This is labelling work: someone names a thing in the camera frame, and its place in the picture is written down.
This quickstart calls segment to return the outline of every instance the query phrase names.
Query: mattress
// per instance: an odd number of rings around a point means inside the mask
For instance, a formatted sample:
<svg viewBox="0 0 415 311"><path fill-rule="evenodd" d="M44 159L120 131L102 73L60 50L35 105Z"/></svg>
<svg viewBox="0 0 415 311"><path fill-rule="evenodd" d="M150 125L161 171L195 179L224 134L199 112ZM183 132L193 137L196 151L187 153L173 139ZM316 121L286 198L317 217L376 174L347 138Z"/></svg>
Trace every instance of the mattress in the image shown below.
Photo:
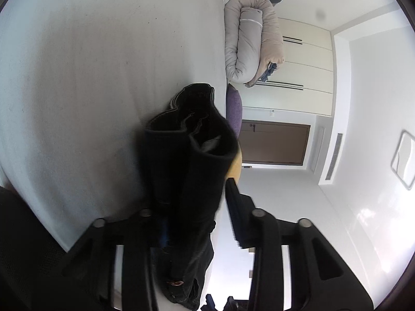
<svg viewBox="0 0 415 311"><path fill-rule="evenodd" d="M136 138L182 87L225 115L223 0L9 0L0 13L0 165L68 250L143 197Z"/></svg>

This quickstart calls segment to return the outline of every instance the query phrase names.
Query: air vent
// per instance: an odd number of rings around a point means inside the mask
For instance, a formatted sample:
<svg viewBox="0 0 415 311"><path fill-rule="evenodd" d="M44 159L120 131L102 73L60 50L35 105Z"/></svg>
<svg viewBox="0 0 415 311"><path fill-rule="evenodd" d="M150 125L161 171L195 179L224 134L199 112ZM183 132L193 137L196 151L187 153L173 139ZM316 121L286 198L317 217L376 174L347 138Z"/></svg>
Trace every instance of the air vent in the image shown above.
<svg viewBox="0 0 415 311"><path fill-rule="evenodd" d="M337 134L336 146L335 151L333 152L333 157L331 158L331 163L329 167L329 171L327 172L326 180L331 180L331 176L333 175L333 171L336 166L337 156L339 155L340 146L342 144L343 133Z"/></svg>

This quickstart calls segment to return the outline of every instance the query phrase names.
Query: black mesh fabric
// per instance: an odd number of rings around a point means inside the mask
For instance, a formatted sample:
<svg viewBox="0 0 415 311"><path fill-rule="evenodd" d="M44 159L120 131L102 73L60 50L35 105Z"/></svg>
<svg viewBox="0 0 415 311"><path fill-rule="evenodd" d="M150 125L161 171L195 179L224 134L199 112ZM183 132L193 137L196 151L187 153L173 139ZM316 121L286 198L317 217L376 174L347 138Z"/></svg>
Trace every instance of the black mesh fabric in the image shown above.
<svg viewBox="0 0 415 311"><path fill-rule="evenodd" d="M30 308L37 277L64 254L25 202L0 187L0 307L17 298Z"/></svg>

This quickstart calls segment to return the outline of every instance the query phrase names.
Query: metal screw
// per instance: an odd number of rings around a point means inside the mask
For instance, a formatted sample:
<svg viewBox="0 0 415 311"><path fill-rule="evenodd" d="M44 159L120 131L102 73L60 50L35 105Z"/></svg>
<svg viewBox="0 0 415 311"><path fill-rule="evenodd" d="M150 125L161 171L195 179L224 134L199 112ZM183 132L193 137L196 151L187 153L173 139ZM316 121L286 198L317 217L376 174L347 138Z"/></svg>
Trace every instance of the metal screw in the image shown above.
<svg viewBox="0 0 415 311"><path fill-rule="evenodd" d="M103 218L97 218L92 225L95 228L102 228L105 226L105 220Z"/></svg>
<svg viewBox="0 0 415 311"><path fill-rule="evenodd" d="M313 225L311 221L307 218L302 218L301 220L298 221L298 224L304 228L308 228Z"/></svg>
<svg viewBox="0 0 415 311"><path fill-rule="evenodd" d="M142 209L140 211L140 216L142 216L142 217L149 217L149 216L151 216L151 209L148 209L148 208Z"/></svg>
<svg viewBox="0 0 415 311"><path fill-rule="evenodd" d="M261 208L256 208L252 211L252 215L254 215L255 217L264 217L265 211Z"/></svg>

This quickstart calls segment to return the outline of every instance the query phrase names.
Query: cabinet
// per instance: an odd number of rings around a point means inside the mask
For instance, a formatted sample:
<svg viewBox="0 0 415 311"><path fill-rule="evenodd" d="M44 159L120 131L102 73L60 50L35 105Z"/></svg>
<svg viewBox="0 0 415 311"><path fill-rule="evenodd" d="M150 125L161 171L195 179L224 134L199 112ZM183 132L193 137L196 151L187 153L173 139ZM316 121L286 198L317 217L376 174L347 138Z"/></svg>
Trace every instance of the cabinet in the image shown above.
<svg viewBox="0 0 415 311"><path fill-rule="evenodd" d="M282 18L279 24L285 63L268 78L267 85L234 84L242 106L330 116L334 84L330 32Z"/></svg>

